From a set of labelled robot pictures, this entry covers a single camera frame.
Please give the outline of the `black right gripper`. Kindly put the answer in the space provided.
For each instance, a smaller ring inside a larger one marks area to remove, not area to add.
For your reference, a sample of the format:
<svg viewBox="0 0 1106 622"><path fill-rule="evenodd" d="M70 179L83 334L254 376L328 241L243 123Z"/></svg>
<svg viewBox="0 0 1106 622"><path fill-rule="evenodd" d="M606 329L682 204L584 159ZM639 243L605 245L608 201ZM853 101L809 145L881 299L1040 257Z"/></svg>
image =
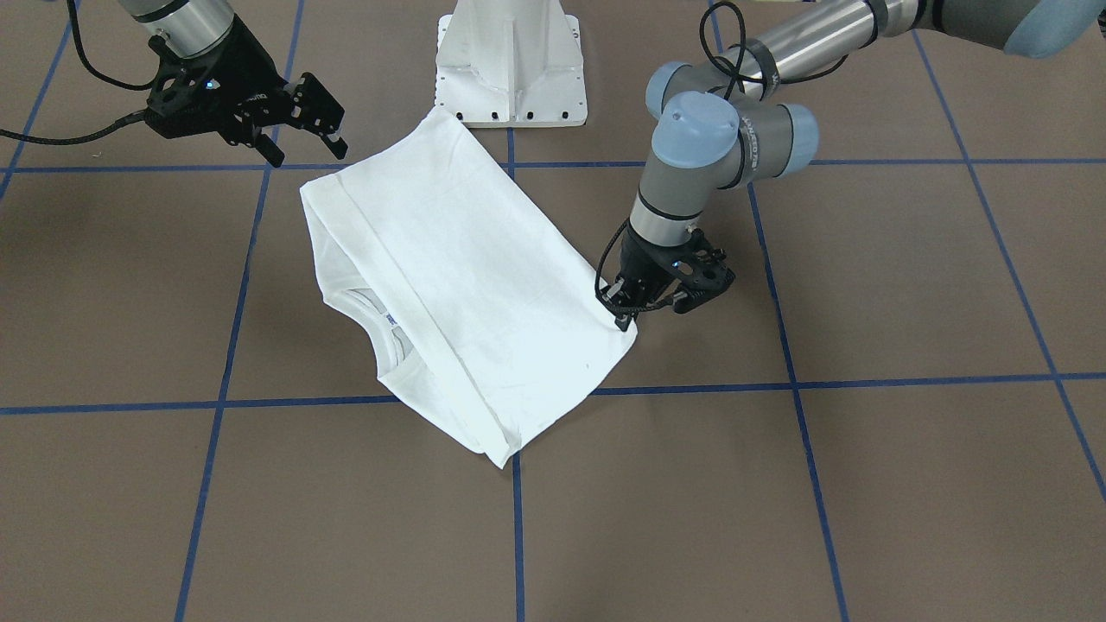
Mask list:
<svg viewBox="0 0 1106 622"><path fill-rule="evenodd" d="M143 121L161 137L213 131L230 145L252 147L279 168L285 154L264 129L286 125L319 136L335 159L346 157L340 102L312 73L296 82L282 77L240 17L225 40L195 58L177 56L161 35L150 37L149 46L161 63Z"/></svg>

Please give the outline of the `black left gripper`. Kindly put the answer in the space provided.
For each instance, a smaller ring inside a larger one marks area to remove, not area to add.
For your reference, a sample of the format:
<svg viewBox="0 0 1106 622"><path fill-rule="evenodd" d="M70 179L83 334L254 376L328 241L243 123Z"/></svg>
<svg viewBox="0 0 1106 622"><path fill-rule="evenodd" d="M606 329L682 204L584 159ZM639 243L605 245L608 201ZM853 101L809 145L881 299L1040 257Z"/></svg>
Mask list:
<svg viewBox="0 0 1106 622"><path fill-rule="evenodd" d="M601 268L620 243L620 270L613 283L601 283ZM596 269L596 298L623 333L632 330L640 314L672 308L688 312L722 296L735 280L727 267L727 253L708 241L703 229L695 228L686 243L648 243L630 225L620 225L601 255Z"/></svg>

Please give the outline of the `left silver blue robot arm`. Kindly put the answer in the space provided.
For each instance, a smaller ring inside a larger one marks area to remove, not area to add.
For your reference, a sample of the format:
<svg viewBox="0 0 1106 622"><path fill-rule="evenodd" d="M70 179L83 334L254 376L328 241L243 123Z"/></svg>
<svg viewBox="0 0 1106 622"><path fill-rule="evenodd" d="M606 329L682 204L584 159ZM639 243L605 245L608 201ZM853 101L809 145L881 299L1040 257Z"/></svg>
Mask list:
<svg viewBox="0 0 1106 622"><path fill-rule="evenodd" d="M1070 46L1102 1L823 1L762 37L747 35L698 66L671 62L649 79L656 120L632 212L613 236L619 273L596 286L620 331L641 314L676 314L723 294L734 272L699 226L714 190L801 170L820 146L817 120L799 104L772 103L783 86L830 75L881 38L932 30L1020 58Z"/></svg>

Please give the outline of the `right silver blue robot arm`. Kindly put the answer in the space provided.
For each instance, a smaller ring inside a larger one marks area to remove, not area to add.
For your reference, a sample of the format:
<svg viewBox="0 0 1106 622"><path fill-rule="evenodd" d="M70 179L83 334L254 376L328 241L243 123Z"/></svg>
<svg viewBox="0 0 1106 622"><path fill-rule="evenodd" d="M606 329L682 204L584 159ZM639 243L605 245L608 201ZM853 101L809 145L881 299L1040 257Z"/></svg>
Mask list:
<svg viewBox="0 0 1106 622"><path fill-rule="evenodd" d="M305 129L336 158L344 108L312 73L296 82L276 63L226 1L123 1L149 32L159 58L143 121L165 138L213 133L255 149L280 167L284 153L265 129Z"/></svg>

